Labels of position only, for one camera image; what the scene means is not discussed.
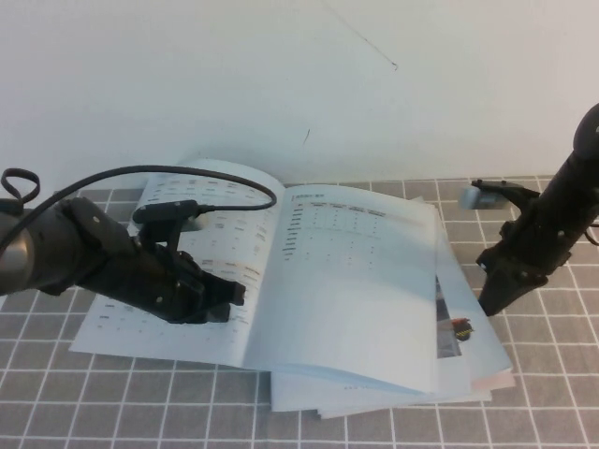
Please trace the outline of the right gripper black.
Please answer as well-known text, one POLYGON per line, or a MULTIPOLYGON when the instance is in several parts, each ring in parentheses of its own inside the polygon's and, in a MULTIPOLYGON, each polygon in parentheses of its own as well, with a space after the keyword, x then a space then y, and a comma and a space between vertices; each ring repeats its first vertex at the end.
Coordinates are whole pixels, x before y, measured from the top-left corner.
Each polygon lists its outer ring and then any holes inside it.
POLYGON ((476 259, 486 272, 478 302, 487 316, 545 286, 548 275, 568 260, 571 248, 591 226, 590 194, 539 194, 531 190, 497 193, 515 205, 520 215, 506 222, 500 241, 476 259))

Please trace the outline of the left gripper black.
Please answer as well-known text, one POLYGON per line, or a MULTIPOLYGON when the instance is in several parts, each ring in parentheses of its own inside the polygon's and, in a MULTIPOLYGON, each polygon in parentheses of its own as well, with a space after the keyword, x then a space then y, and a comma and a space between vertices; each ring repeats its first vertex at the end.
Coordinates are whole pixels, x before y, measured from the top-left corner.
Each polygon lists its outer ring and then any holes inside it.
POLYGON ((111 297, 171 324, 226 323, 246 287, 197 267, 162 245, 136 246, 111 259, 111 297))

